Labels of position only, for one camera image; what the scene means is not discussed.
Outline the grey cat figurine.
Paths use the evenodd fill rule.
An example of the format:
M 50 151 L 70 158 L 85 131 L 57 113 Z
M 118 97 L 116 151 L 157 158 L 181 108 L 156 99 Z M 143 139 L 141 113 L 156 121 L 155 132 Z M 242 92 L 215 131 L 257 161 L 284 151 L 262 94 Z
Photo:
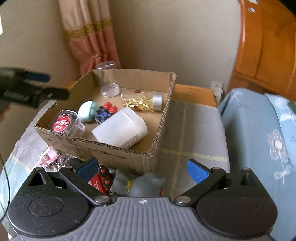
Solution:
M 165 182 L 165 178 L 158 178 L 154 172 L 137 176 L 117 169 L 110 190 L 131 197 L 160 197 Z

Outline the clear bottle of yellow capsules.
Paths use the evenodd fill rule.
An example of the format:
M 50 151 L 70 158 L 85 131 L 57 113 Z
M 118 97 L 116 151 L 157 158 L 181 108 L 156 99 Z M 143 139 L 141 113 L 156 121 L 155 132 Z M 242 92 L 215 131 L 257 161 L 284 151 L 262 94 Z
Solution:
M 162 111 L 164 94 L 140 89 L 123 88 L 120 92 L 123 106 L 136 111 Z

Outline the white wall socket plug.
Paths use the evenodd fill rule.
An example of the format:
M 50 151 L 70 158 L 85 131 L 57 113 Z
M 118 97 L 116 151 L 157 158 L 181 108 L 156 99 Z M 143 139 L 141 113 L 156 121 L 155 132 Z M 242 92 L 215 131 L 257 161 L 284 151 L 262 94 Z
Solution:
M 223 87 L 224 87 L 224 83 L 222 83 L 222 82 L 212 81 L 212 83 L 211 83 L 211 90 L 213 92 L 213 95 L 214 95 L 215 102 L 216 102 L 217 106 L 222 101 L 222 97 L 223 97 L 223 94 L 224 94 Z

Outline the wooden bed headboard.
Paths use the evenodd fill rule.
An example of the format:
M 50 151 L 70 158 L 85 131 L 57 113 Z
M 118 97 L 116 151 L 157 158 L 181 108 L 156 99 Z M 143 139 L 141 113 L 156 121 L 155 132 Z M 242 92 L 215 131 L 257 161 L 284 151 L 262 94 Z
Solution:
M 295 15 L 280 1 L 240 1 L 241 35 L 227 92 L 295 100 Z

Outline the pink charm keychain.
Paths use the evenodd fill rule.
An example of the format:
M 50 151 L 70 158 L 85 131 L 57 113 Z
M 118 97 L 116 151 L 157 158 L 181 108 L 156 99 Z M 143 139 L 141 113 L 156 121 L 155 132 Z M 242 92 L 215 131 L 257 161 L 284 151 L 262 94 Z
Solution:
M 68 157 L 57 152 L 51 146 L 48 146 L 40 155 L 38 163 L 47 172 L 58 172 L 61 168 L 66 166 Z

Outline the pink beige curtain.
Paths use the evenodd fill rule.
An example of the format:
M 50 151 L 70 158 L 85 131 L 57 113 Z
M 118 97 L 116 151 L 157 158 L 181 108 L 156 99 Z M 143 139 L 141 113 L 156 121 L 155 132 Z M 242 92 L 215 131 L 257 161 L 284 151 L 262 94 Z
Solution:
M 102 62 L 113 61 L 121 68 L 106 0 L 58 1 L 70 49 L 81 75 Z

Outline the clear box with red label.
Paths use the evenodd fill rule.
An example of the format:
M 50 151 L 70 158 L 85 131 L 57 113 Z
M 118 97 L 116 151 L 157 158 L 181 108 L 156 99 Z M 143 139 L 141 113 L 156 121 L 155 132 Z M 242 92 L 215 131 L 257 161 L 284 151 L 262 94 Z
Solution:
M 48 130 L 69 137 L 80 138 L 85 132 L 85 126 L 76 112 L 62 110 L 52 119 L 48 125 Z

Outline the clear plastic cylinder jar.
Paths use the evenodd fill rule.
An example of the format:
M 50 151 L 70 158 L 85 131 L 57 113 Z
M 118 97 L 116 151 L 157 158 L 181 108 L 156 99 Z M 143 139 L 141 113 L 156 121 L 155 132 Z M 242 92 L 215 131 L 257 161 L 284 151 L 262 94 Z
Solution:
M 102 77 L 99 80 L 100 91 L 104 97 L 115 97 L 120 93 L 118 82 L 115 80 L 113 72 L 106 74 L 105 70 L 116 69 L 116 63 L 113 61 L 106 61 L 97 65 L 97 70 L 100 70 Z

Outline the mint green round case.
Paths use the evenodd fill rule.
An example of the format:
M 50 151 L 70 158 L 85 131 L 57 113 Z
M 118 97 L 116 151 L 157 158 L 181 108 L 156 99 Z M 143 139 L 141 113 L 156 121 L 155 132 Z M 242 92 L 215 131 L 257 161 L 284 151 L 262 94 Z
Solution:
M 89 100 L 79 107 L 78 115 L 82 122 L 88 123 L 93 121 L 95 112 L 98 110 L 100 110 L 100 106 L 95 101 Z

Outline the blue floral pillow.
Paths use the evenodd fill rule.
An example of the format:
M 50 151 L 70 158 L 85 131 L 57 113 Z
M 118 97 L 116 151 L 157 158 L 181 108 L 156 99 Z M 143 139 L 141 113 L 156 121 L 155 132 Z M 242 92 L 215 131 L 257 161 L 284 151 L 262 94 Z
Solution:
M 289 100 L 283 96 L 268 94 L 265 96 L 273 106 L 282 131 L 291 131 L 295 129 L 295 113 L 288 106 Z

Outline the open cardboard box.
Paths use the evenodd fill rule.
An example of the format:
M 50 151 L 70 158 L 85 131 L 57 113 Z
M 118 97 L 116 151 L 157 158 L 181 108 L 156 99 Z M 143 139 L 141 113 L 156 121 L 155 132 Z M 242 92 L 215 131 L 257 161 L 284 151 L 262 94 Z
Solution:
M 78 111 L 83 102 L 94 100 L 99 105 L 111 102 L 122 108 L 121 97 L 104 98 L 99 83 L 104 78 L 114 79 L 120 88 L 140 89 L 164 94 L 161 112 L 139 111 L 137 114 L 147 124 L 148 134 L 129 149 L 118 148 L 98 142 L 92 134 L 96 123 L 87 123 L 82 137 L 69 137 L 50 130 L 50 123 L 62 110 Z M 177 75 L 172 72 L 157 72 L 141 69 L 92 70 L 82 76 L 71 88 L 66 101 L 50 104 L 35 124 L 35 130 L 42 139 L 55 150 L 87 160 L 95 156 L 101 164 L 114 169 L 125 169 L 144 174 L 152 172 L 157 166 L 157 156 L 164 136 L 167 114 Z

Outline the red toy fire truck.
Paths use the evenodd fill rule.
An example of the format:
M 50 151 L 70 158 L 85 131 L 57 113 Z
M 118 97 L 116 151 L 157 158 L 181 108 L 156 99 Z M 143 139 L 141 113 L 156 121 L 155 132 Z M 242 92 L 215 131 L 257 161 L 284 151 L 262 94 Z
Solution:
M 99 190 L 100 192 L 104 193 L 105 195 L 109 195 L 113 180 L 113 174 L 106 166 L 101 165 L 98 169 L 98 172 L 93 176 L 88 184 Z

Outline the white medical cotton swab jar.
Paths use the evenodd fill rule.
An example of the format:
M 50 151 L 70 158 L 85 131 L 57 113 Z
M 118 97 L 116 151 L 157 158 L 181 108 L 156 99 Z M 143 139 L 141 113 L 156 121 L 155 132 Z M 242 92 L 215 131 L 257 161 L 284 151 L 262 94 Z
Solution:
M 145 121 L 131 108 L 125 107 L 92 130 L 100 143 L 128 149 L 148 134 Z

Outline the black oval case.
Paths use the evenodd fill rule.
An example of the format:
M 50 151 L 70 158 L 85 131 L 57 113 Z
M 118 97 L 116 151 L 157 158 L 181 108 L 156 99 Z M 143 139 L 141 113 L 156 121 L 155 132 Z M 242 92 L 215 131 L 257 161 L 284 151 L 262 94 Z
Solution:
M 77 169 L 77 168 L 79 168 L 83 163 L 84 163 L 84 161 L 81 160 L 81 159 L 79 159 L 79 158 L 70 158 L 70 159 L 66 162 L 65 166 L 66 166 L 66 167 L 71 167 L 71 168 L 73 168 L 73 169 Z

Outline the blue floral bed sheet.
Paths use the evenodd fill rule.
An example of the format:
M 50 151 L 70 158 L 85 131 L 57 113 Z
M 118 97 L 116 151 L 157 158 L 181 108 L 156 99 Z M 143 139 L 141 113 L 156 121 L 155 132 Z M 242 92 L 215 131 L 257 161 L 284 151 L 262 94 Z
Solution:
M 231 90 L 218 107 L 225 128 L 230 170 L 252 169 L 278 210 L 275 240 L 295 238 L 295 129 L 282 131 L 265 94 Z

